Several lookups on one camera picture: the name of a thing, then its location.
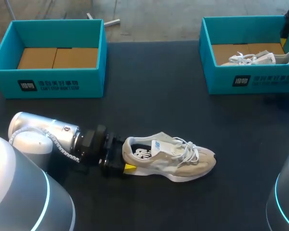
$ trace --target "shoe sole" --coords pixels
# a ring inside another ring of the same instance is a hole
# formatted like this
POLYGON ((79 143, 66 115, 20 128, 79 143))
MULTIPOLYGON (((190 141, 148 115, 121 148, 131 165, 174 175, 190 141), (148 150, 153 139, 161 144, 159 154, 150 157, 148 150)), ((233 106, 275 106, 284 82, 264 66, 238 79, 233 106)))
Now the shoe sole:
POLYGON ((167 177, 168 179, 170 179, 173 182, 187 182, 187 181, 191 181, 191 180, 196 180, 200 177, 203 177, 204 175, 207 175, 212 169, 213 168, 209 169, 206 172, 203 172, 202 174, 192 176, 192 177, 178 177, 178 176, 174 176, 170 173, 162 172, 162 171, 155 170, 155 169, 143 168, 143 167, 137 167, 135 171, 127 172, 126 174, 136 175, 136 176, 162 175, 162 176, 167 177))

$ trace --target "sneaker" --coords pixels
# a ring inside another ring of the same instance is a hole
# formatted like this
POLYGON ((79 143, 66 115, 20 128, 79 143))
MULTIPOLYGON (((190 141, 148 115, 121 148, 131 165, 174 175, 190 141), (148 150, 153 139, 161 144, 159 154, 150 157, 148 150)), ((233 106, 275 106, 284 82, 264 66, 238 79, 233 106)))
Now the sneaker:
POLYGON ((211 150, 164 132, 149 137, 128 137, 122 154, 127 164, 136 166, 134 172, 127 174, 158 174, 174 182, 202 177, 216 164, 211 150))
POLYGON ((252 64, 289 64, 289 52, 287 54, 277 55, 268 51, 260 52, 259 54, 234 55, 229 58, 229 62, 222 66, 235 65, 252 65, 252 64))

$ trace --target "shoe logo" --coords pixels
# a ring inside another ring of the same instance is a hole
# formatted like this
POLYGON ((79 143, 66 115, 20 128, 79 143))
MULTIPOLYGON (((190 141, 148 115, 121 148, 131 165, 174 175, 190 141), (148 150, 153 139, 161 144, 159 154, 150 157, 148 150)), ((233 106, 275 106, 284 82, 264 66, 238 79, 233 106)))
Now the shoe logo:
POLYGON ((156 149, 159 149, 159 142, 155 142, 156 149))
POLYGON ((151 150, 137 149, 134 155, 140 159, 149 159, 151 157, 151 150))

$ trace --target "open box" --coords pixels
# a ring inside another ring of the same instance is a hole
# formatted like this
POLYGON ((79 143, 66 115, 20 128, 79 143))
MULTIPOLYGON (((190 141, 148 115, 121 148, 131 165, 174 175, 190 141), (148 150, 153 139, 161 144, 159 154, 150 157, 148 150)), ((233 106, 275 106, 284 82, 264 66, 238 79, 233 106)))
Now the open box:
MULTIPOLYGON (((263 46, 266 48, 268 43, 280 43, 280 31, 284 23, 283 16, 203 18, 199 52, 209 93, 289 92, 289 64, 220 66, 212 47, 219 44, 257 44, 259 49, 261 43, 266 44, 263 46)), ((289 52, 289 37, 283 50, 289 52)))
POLYGON ((102 20, 12 21, 0 44, 0 90, 7 99, 102 97, 106 54, 102 20), (25 48, 96 48, 96 67, 17 69, 25 48))

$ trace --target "white shoe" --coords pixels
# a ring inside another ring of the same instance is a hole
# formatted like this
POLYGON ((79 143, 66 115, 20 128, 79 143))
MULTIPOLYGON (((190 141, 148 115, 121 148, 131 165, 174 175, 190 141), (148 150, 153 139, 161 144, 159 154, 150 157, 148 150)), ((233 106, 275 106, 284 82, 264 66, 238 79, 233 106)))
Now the white shoe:
POLYGON ((158 174, 174 182, 202 177, 216 164, 211 150, 164 132, 149 137, 128 137, 122 154, 127 164, 137 167, 130 174, 158 174))
POLYGON ((234 55, 229 58, 229 62, 222 66, 235 65, 252 65, 252 64, 289 64, 289 52, 287 54, 277 55, 268 51, 260 52, 259 54, 234 55))

